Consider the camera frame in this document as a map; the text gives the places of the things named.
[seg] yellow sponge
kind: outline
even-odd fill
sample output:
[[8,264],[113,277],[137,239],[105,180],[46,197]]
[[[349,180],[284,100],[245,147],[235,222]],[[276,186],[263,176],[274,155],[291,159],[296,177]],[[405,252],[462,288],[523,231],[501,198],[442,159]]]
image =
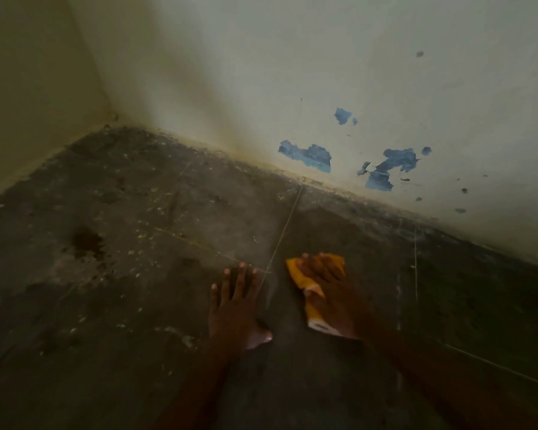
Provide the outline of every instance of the yellow sponge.
[[[327,253],[326,256],[331,258],[333,260],[333,264],[343,272],[345,273],[345,259],[342,256],[335,255],[332,253]],[[297,261],[301,260],[300,258],[290,258],[285,261],[287,264],[287,268],[289,270],[289,274],[291,275],[291,278],[293,279],[293,282],[299,287],[300,289],[310,289],[311,291],[315,291],[320,296],[325,296],[323,294],[323,290],[321,287],[311,278],[305,276],[301,273],[299,268],[297,267]],[[319,332],[323,332],[330,335],[338,335],[342,336],[335,328],[331,327],[327,324],[325,320],[323,320],[323,317],[317,311],[317,308],[310,304],[307,301],[307,298],[305,298],[305,312],[307,313],[307,325],[311,329],[318,330]]]

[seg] blue paint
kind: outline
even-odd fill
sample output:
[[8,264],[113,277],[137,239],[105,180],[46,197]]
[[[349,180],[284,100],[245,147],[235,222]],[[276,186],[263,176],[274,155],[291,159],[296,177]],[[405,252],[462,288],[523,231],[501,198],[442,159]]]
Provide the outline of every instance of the blue paint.
[[344,110],[339,107],[337,107],[337,111],[335,112],[335,117],[337,118],[337,122],[339,122],[339,125],[345,125],[351,115],[351,112],[348,112],[347,110]]
[[284,140],[279,146],[279,152],[292,160],[302,161],[304,165],[331,173],[331,154],[318,145],[310,145],[307,149],[300,149],[297,145]]
[[383,152],[387,157],[385,161],[376,166],[373,172],[369,173],[369,179],[366,181],[365,187],[373,190],[391,191],[394,187],[388,180],[390,169],[400,167],[402,171],[409,172],[416,167],[416,154],[412,148],[403,149],[402,151],[387,149]]
[[365,173],[367,173],[368,170],[366,168],[370,164],[371,164],[371,162],[364,162],[363,167],[361,167],[359,170],[357,170],[357,175],[364,175]]

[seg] concrete floor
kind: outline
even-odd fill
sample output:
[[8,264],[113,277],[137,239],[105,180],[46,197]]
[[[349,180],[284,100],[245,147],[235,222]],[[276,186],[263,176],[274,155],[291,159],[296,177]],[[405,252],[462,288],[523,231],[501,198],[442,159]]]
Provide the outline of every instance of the concrete floor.
[[321,251],[345,256],[395,325],[538,416],[538,267],[108,128],[0,196],[0,428],[147,428],[206,341],[209,286],[238,260],[265,271],[274,339],[232,369],[217,428],[445,428],[374,351],[305,327],[283,260]]

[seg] cream wall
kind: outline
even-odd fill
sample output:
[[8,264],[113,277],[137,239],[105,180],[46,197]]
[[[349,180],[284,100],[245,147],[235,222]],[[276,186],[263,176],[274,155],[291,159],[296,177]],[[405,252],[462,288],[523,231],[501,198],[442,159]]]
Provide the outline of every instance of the cream wall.
[[108,105],[66,0],[0,0],[0,191]]
[[[538,0],[69,1],[119,113],[538,261]],[[422,160],[370,190],[388,148]]]

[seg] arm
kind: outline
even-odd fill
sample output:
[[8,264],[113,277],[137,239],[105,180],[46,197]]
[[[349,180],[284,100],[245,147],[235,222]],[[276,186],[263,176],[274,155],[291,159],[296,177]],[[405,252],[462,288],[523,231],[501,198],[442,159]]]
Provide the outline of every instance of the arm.
[[303,256],[299,269],[317,282],[325,298],[305,290],[308,300],[344,336],[374,346],[455,428],[538,429],[538,423],[498,392],[482,389],[465,368],[441,350],[405,340],[361,300],[352,282],[322,255]]
[[231,363],[245,350],[272,339],[271,332],[260,328],[255,320],[259,273],[256,269],[252,271],[251,284],[244,295],[246,272],[247,266],[242,262],[235,282],[235,292],[230,296],[230,270],[224,271],[220,303],[217,285],[212,285],[209,342],[195,368],[152,430],[207,428],[213,420],[215,403]]

